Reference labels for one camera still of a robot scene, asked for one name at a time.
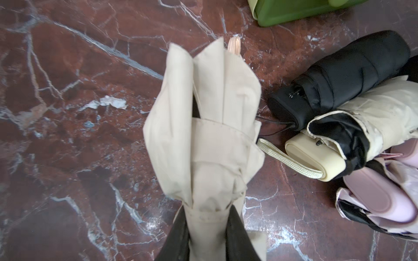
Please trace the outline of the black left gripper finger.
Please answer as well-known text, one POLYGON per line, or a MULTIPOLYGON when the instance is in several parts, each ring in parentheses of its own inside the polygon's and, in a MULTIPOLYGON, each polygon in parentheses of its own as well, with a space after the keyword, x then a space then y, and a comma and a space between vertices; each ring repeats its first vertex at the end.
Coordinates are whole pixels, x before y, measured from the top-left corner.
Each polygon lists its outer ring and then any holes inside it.
POLYGON ((189 239, 186 213, 184 206, 182 206, 163 247, 154 261, 189 261, 189 239))

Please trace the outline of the beige umbrella with black trim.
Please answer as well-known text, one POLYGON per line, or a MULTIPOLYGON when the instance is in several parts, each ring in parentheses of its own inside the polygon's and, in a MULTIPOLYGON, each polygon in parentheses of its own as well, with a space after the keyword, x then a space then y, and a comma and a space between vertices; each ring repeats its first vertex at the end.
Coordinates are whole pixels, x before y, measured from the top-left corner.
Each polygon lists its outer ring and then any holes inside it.
POLYGON ((399 76, 315 117, 285 151, 265 139, 257 145, 297 173, 328 182, 417 136, 418 84, 399 76))

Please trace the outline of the green yellow drawer cabinet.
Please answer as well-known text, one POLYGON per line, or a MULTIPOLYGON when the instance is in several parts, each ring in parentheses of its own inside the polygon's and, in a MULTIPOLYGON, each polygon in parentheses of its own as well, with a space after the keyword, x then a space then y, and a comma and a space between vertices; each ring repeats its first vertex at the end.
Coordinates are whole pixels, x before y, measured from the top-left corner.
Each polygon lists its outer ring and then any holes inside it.
POLYGON ((258 25, 269 27, 363 4, 366 0, 248 0, 258 25))

